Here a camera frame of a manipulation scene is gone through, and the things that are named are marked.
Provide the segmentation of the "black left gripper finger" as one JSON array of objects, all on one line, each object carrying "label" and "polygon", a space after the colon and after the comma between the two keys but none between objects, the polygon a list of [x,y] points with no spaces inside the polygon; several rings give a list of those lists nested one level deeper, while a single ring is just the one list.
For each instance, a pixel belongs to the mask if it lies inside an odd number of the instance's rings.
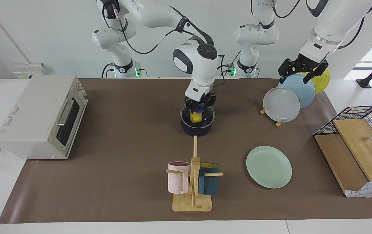
[{"label": "black left gripper finger", "polygon": [[307,84],[315,76],[321,76],[328,66],[328,63],[321,63],[316,68],[310,68],[303,78],[303,83]]},{"label": "black left gripper finger", "polygon": [[296,61],[292,61],[291,59],[285,59],[284,62],[278,68],[280,84],[283,84],[288,76],[296,74],[298,72],[297,68],[298,63]]}]

